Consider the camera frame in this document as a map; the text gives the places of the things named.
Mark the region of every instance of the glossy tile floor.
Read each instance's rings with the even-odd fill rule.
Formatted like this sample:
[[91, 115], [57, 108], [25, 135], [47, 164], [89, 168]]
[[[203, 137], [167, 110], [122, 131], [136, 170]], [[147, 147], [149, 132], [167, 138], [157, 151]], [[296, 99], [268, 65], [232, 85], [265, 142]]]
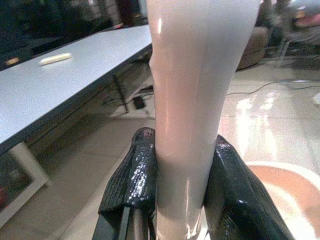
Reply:
[[[228, 93], [252, 92], [275, 80], [320, 80], [319, 60], [288, 60], [274, 70], [265, 59], [235, 73]], [[127, 88], [152, 84], [150, 70], [126, 78]], [[293, 163], [320, 174], [319, 83], [274, 83], [225, 99], [219, 134], [245, 161]], [[90, 240], [106, 184], [126, 155], [134, 132], [155, 126], [153, 96], [146, 108], [123, 114], [112, 101], [90, 112], [39, 156], [52, 186], [43, 187], [0, 229], [0, 240]]]

